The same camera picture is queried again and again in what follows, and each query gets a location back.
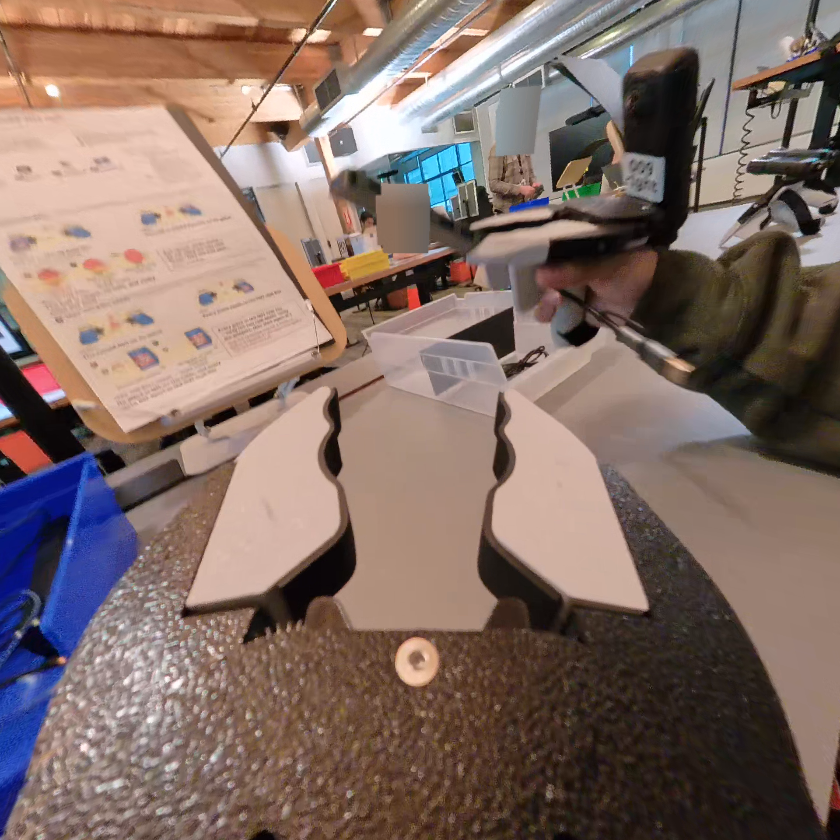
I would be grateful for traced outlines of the grey desk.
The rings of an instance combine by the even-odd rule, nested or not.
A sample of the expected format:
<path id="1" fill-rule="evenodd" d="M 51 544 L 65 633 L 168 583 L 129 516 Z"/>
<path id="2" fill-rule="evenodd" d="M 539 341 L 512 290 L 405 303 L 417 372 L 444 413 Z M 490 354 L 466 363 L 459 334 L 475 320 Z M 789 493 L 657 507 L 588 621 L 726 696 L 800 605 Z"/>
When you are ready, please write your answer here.
<path id="1" fill-rule="evenodd" d="M 339 599 L 358 628 L 478 629 L 493 603 L 476 568 L 492 418 L 391 388 L 359 351 L 299 387 L 333 387 L 341 402 L 358 554 Z M 725 595 L 826 817 L 839 714 L 838 478 L 763 457 L 717 404 L 614 343 L 538 405 L 626 479 Z"/>

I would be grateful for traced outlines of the clear plastic bin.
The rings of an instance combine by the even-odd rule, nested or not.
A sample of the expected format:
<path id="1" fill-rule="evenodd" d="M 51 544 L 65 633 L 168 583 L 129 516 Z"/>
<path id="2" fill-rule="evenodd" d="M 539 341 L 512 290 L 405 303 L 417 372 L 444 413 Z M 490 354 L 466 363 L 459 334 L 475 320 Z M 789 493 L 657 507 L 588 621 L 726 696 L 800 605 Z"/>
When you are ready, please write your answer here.
<path id="1" fill-rule="evenodd" d="M 613 341 L 603 329 L 582 346 L 560 347 L 548 324 L 515 314 L 509 290 L 447 295 L 363 336 L 389 386 L 488 416 L 500 392 L 535 403 Z"/>

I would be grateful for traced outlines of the grey USB hub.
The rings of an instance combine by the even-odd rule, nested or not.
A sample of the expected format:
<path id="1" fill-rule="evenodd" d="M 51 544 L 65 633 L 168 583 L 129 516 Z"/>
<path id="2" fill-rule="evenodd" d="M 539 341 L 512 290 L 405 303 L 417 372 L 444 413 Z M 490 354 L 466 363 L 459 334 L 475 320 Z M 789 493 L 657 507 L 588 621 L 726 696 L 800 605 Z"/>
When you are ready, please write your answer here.
<path id="1" fill-rule="evenodd" d="M 377 241 L 388 254 L 419 255 L 440 245 L 465 256 L 477 242 L 472 228 L 492 218 L 481 190 L 475 201 L 478 214 L 454 220 L 431 207 L 425 184 L 381 183 L 363 171 L 347 170 L 331 181 L 329 189 L 333 197 L 357 208 L 374 209 Z"/>

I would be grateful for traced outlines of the black monitor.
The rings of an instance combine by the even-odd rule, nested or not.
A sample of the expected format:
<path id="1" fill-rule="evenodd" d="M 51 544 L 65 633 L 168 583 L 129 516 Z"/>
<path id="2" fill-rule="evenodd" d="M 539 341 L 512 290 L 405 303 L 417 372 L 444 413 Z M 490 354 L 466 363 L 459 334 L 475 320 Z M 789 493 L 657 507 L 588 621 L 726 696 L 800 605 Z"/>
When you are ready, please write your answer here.
<path id="1" fill-rule="evenodd" d="M 562 173 L 573 161 L 590 159 L 579 187 L 600 185 L 603 168 L 613 162 L 613 147 L 606 134 L 610 117 L 606 112 L 568 123 L 549 132 L 551 186 L 556 187 Z"/>

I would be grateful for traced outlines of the small yellow bin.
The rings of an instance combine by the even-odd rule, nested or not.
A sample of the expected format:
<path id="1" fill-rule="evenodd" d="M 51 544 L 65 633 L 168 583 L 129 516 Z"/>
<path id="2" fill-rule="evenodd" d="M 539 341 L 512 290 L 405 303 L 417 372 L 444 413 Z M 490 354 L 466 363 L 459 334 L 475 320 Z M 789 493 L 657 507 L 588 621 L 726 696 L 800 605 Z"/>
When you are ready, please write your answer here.
<path id="1" fill-rule="evenodd" d="M 389 255 L 381 248 L 347 257 L 339 262 L 339 269 L 346 280 L 359 280 L 391 267 Z"/>

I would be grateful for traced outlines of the wooden background table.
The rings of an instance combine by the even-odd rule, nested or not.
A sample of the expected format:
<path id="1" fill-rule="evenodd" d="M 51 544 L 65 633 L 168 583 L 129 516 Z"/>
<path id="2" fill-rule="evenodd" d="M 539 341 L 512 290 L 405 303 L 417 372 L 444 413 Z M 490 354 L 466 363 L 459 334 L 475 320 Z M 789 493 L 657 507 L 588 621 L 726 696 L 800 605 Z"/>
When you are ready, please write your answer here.
<path id="1" fill-rule="evenodd" d="M 388 266 L 386 269 L 375 271 L 358 279 L 346 280 L 345 282 L 339 283 L 335 286 L 327 287 L 324 291 L 328 297 L 338 296 L 345 291 L 351 291 L 358 287 L 368 287 L 379 281 L 395 279 L 400 275 L 411 275 L 421 268 L 431 266 L 441 260 L 449 260 L 457 256 L 459 256 L 459 253 L 452 248 L 434 248 L 424 255 L 415 255 L 414 257 L 397 260 L 393 265 Z"/>

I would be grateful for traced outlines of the black tripod pole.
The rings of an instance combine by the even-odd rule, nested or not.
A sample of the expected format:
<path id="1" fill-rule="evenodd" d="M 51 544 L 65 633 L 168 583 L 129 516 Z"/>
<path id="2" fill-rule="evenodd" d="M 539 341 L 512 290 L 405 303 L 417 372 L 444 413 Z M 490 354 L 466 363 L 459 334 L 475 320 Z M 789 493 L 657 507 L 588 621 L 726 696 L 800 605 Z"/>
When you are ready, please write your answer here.
<path id="1" fill-rule="evenodd" d="M 52 463 L 86 453 L 5 350 L 1 350 L 1 399 Z"/>

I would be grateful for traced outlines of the blue plastic bin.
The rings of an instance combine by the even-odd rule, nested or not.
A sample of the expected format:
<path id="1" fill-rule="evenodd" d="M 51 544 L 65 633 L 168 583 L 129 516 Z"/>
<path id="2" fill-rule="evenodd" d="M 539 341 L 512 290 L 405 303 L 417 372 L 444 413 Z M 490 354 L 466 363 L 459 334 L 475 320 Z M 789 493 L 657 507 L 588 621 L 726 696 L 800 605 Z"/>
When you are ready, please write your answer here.
<path id="1" fill-rule="evenodd" d="M 138 537 L 91 455 L 2 489 L 1 826 L 67 661 Z"/>

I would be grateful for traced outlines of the wooden standing desk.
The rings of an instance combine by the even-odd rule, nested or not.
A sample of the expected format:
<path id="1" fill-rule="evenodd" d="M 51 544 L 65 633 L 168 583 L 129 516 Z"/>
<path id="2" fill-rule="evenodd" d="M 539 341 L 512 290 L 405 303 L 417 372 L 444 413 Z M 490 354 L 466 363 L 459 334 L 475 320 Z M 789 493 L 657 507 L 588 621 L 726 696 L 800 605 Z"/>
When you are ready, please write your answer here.
<path id="1" fill-rule="evenodd" d="M 839 107 L 839 44 L 831 41 L 821 50 L 785 62 L 781 66 L 761 71 L 736 80 L 731 91 L 749 91 L 766 86 L 772 81 L 790 82 L 793 85 L 822 83 L 822 92 L 815 113 L 811 149 L 826 148 Z"/>

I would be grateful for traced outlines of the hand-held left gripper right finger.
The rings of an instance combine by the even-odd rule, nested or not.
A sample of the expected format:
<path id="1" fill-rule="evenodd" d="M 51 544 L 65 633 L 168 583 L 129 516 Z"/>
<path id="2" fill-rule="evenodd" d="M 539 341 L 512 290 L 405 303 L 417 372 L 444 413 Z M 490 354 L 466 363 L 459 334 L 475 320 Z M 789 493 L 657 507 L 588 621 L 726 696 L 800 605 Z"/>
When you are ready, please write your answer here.
<path id="1" fill-rule="evenodd" d="M 493 424 L 495 482 L 477 568 L 497 600 L 487 629 L 566 635 L 581 612 L 647 616 L 650 605 L 593 453 L 518 392 Z"/>

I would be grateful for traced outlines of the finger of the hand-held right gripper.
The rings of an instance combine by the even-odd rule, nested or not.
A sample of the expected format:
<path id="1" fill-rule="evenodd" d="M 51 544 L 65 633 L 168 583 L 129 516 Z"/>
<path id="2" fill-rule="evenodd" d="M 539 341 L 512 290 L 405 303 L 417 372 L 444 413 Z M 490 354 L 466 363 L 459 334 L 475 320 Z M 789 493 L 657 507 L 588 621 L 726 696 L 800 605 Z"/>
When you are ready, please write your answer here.
<path id="1" fill-rule="evenodd" d="M 501 213 L 474 222 L 470 232 L 501 232 L 517 228 L 530 228 L 559 221 L 567 217 L 562 206 L 548 206 L 529 212 Z"/>
<path id="2" fill-rule="evenodd" d="M 489 234 L 469 252 L 469 263 L 484 267 L 490 280 L 509 280 L 513 307 L 530 312 L 541 291 L 541 266 L 597 256 L 602 251 L 602 227 L 582 221 L 554 221 Z"/>

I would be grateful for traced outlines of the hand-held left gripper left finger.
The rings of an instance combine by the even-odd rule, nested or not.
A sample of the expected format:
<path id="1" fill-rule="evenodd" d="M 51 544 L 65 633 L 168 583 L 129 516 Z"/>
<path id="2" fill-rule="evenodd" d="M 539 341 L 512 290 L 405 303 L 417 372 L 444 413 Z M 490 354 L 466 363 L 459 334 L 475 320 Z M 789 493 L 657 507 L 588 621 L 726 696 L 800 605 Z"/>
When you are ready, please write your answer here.
<path id="1" fill-rule="evenodd" d="M 247 444 L 186 595 L 186 616 L 250 609 L 247 639 L 298 623 L 351 627 L 337 599 L 356 567 L 341 427 L 339 394 L 322 386 Z"/>

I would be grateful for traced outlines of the person's right hand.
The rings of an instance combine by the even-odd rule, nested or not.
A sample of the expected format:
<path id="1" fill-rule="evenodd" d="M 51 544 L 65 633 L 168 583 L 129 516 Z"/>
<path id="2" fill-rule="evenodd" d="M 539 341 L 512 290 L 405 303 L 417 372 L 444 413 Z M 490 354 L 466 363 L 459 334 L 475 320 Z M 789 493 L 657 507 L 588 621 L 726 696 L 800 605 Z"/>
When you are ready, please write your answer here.
<path id="1" fill-rule="evenodd" d="M 542 297 L 535 318 L 550 322 L 563 301 L 562 292 L 583 289 L 591 306 L 630 317 L 652 285 L 658 252 L 639 248 L 598 259 L 580 259 L 541 266 L 536 278 Z"/>

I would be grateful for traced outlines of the black and white robot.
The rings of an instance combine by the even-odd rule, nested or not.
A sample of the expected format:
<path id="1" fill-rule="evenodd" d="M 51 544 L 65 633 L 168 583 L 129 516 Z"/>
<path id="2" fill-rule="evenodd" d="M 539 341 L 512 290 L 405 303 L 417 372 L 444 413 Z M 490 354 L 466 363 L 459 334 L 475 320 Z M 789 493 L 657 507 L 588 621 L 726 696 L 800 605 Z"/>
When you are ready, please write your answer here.
<path id="1" fill-rule="evenodd" d="M 772 225 L 793 235 L 818 235 L 838 209 L 839 150 L 834 143 L 815 150 L 771 150 L 750 161 L 747 173 L 771 175 L 773 184 L 723 235 L 720 247 Z"/>

